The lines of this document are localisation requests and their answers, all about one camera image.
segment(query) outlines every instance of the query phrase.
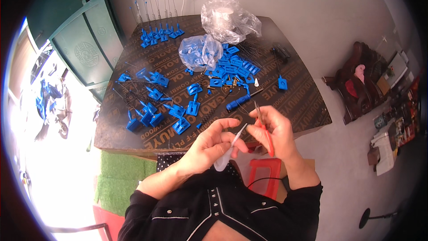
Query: pink cloth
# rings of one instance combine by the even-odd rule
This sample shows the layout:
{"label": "pink cloth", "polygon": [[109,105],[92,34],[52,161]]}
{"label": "pink cloth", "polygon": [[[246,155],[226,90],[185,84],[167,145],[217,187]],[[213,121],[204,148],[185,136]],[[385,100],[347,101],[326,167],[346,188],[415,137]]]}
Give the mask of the pink cloth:
{"label": "pink cloth", "polygon": [[355,68],[355,73],[354,73],[354,75],[356,77],[358,77],[363,84],[364,84],[364,69],[365,68],[366,67],[363,64],[360,64]]}

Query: person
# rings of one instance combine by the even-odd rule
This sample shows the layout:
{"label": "person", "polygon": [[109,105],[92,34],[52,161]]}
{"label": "person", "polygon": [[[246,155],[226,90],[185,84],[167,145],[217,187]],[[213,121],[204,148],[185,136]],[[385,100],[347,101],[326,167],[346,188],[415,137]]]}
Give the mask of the person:
{"label": "person", "polygon": [[[290,121],[272,106],[260,112],[275,156],[287,169],[291,191],[284,203],[249,190],[232,164],[222,172],[214,169],[235,137],[222,130],[240,124],[234,118],[218,119],[180,160],[138,185],[118,240],[315,240],[322,193],[318,175],[297,151]],[[256,118],[257,111],[249,115]],[[258,125],[246,130],[269,149]],[[248,152],[241,139],[232,158],[238,151]]]}

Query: wooden table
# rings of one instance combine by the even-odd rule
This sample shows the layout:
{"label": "wooden table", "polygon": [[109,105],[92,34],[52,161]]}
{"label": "wooden table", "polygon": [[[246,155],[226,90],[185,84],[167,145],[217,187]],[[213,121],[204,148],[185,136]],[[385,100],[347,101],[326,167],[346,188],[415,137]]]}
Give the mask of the wooden table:
{"label": "wooden table", "polygon": [[[260,88],[264,88],[264,91],[256,94],[252,99],[256,100],[261,106],[273,105],[288,117],[292,122],[295,137],[316,131],[322,126],[330,124],[331,118],[324,100],[293,46],[270,18],[259,17],[259,19],[262,23],[263,37],[257,39],[257,41],[260,48],[265,51],[265,56],[261,56],[257,59],[257,62],[263,65],[264,69],[254,76],[258,78],[260,86],[256,88],[254,84],[249,84],[249,89],[251,93]],[[196,83],[199,73],[195,72],[191,76],[185,72],[186,67],[179,58],[178,48],[182,39],[195,35],[204,35],[205,30],[201,27],[200,15],[179,17],[179,23],[180,28],[185,31],[184,35],[176,39],[169,38],[168,41],[163,43],[159,41],[158,45],[149,46],[145,49],[140,46],[142,43],[140,39],[141,25],[132,33],[107,86],[95,132],[95,147],[113,153],[140,156],[154,155],[154,152],[186,151],[195,141],[198,134],[209,126],[209,124],[206,124],[200,130],[196,128],[196,125],[199,124],[202,117],[211,108],[216,108],[216,110],[209,123],[226,117],[238,118],[244,123],[254,123],[254,119],[247,115],[248,112],[254,109],[252,100],[231,113],[226,110],[227,103],[246,94],[245,89],[238,90],[238,87],[234,88],[225,101],[224,97],[228,94],[230,88],[217,88],[212,90],[212,94],[209,95],[206,88],[209,84],[209,79],[205,76],[203,91],[198,94],[198,102],[201,103],[199,113],[197,117],[185,115],[191,126],[183,134],[178,135],[173,130],[172,125],[178,119],[169,115],[169,110],[161,104],[155,106],[163,113],[165,119],[157,127],[142,127],[134,133],[126,130],[126,125],[129,121],[128,109],[123,100],[112,90],[115,88],[122,96],[125,95],[126,90],[118,83],[115,83],[125,71],[134,76],[143,67],[146,67],[147,71],[160,72],[169,78],[168,88],[165,88],[164,92],[174,99],[175,104],[180,104],[186,108],[188,102],[193,100],[193,96],[189,96],[186,88],[190,84]],[[278,89],[278,73],[274,56],[269,52],[272,42],[275,41],[283,44],[291,53],[288,63],[281,66],[282,77],[286,78],[288,82],[288,90],[286,91]],[[126,87],[132,89],[133,85],[126,83]],[[138,101],[131,101],[135,108],[142,109]],[[241,138],[246,142],[255,141],[246,131],[243,131]]]}

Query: white wall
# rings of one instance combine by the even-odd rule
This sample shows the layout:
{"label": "white wall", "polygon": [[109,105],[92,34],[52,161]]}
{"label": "white wall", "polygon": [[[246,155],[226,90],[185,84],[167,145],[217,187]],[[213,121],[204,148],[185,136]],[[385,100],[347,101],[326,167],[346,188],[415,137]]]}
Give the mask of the white wall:
{"label": "white wall", "polygon": [[[125,34],[135,21],[129,10],[133,0],[112,0]],[[183,14],[199,14],[207,0],[186,0]],[[278,25],[314,78],[332,75],[350,56],[354,41],[385,57],[392,55],[394,20],[384,0],[239,0],[255,15],[267,16]],[[180,14],[183,0],[175,0]],[[163,0],[160,1],[163,13]],[[388,43],[382,42],[385,36]]]}

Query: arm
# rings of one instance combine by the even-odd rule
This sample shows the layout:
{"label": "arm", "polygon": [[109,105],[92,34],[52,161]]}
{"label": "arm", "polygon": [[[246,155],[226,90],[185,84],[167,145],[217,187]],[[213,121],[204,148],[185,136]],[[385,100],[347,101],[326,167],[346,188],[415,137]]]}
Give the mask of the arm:
{"label": "arm", "polygon": [[[320,180],[317,173],[306,164],[297,151],[290,121],[272,106],[262,106],[260,112],[263,120],[266,121],[266,128],[271,132],[275,156],[281,159],[286,166],[290,188],[297,190],[318,185]],[[257,111],[253,110],[249,115],[256,118]],[[264,130],[255,125],[248,125],[247,131],[266,149],[269,149],[269,142]]]}
{"label": "arm", "polygon": [[[222,130],[228,127],[236,127],[239,124],[240,121],[234,118],[214,121],[197,137],[192,147],[179,161],[162,172],[148,176],[138,185],[137,190],[160,200],[168,193],[176,190],[192,175],[206,171],[226,153],[235,137],[231,132],[222,132]],[[232,157],[237,157],[238,150],[248,151],[241,139],[235,142]]]}

